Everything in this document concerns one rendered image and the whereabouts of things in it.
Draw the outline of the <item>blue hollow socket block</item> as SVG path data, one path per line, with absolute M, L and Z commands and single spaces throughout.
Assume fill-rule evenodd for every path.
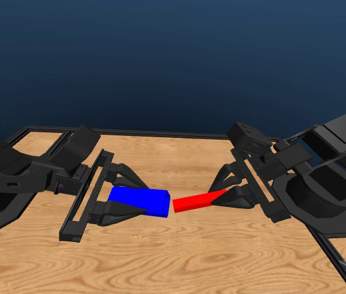
M 168 217 L 170 194 L 167 190 L 113 187 L 108 200 L 146 209 L 146 216 Z

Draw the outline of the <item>thin red peg bar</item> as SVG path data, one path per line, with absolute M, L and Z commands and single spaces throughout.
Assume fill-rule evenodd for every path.
M 189 197 L 177 198 L 173 200 L 173 209 L 175 213 L 190 211 L 193 209 L 205 208 L 212 206 L 211 202 L 217 197 L 226 193 L 226 189 L 198 194 Z

